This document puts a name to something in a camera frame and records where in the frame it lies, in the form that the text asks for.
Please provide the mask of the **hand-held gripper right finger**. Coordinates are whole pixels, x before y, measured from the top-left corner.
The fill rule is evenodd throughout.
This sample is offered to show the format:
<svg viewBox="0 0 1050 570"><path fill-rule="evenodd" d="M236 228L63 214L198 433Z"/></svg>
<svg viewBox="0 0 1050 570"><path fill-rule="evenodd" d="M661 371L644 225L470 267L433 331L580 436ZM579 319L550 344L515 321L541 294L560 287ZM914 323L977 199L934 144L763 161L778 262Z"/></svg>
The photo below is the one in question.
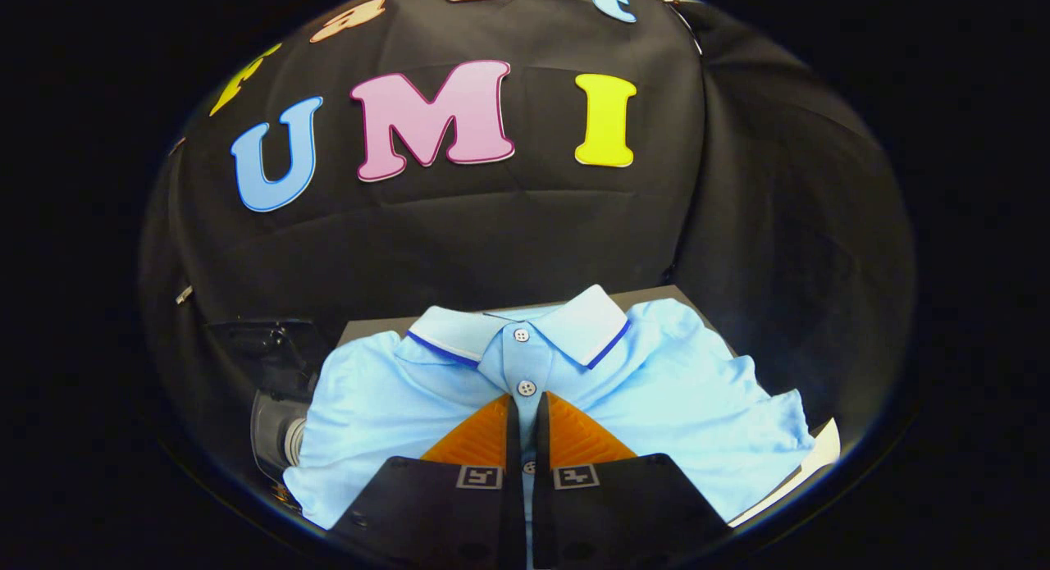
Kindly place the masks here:
<svg viewBox="0 0 1050 570"><path fill-rule="evenodd" d="M539 569L676 569L730 526L667 453L633 453L552 392L536 418Z"/></svg>

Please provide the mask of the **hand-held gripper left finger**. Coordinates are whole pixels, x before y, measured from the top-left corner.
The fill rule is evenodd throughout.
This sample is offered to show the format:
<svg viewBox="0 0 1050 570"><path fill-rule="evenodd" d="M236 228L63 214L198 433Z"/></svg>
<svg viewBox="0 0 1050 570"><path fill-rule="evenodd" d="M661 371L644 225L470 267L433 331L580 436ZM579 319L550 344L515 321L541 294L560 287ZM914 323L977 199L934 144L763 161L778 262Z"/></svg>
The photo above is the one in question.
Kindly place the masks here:
<svg viewBox="0 0 1050 570"><path fill-rule="evenodd" d="M391 457L331 537L375 569L523 569L520 417L508 395L419 458Z"/></svg>

